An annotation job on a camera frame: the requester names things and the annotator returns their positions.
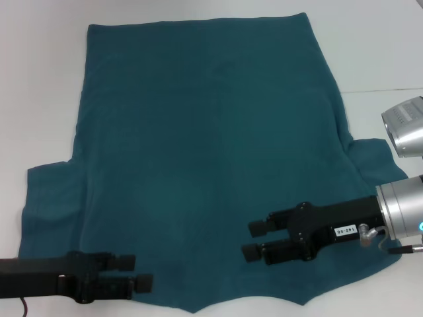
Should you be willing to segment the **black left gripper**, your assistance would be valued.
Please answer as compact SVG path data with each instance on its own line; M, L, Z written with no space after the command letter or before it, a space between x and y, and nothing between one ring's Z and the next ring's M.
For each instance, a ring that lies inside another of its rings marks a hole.
M99 299L132 299L150 293L153 274L101 277L105 271L133 271L135 255L69 252L58 258L0 259L0 299L64 296L78 303Z

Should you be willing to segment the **teal blue shirt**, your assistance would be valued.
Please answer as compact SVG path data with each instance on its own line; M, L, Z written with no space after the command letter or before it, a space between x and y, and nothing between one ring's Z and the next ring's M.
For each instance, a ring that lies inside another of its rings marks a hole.
M133 254L154 276L136 300L191 313L252 296L305 304L398 257L353 241L249 264L248 223L405 176L385 140L352 138L303 13L92 24L73 154L28 171L19 256Z

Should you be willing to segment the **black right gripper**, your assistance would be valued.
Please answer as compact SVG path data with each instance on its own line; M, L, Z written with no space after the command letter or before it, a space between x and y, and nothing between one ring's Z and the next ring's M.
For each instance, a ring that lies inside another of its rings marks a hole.
M247 244L241 247L241 251L247 263L263 260L266 265L273 265L292 260L310 261L316 258L321 248L358 239L356 230L346 234L337 230L361 224L370 228L383 225L383 216L375 196L324 207L301 203L290 216L289 211L278 211L270 213L265 220L248 224L252 237L287 228L290 240Z

